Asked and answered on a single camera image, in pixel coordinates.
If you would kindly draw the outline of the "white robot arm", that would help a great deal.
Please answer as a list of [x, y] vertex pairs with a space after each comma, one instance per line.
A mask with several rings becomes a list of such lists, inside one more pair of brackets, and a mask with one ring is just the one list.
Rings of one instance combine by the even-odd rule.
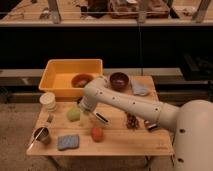
[[80, 108], [93, 112], [99, 102], [156, 123], [175, 133], [174, 171], [213, 171], [213, 103], [192, 100], [181, 107], [119, 93], [99, 76], [84, 87]]

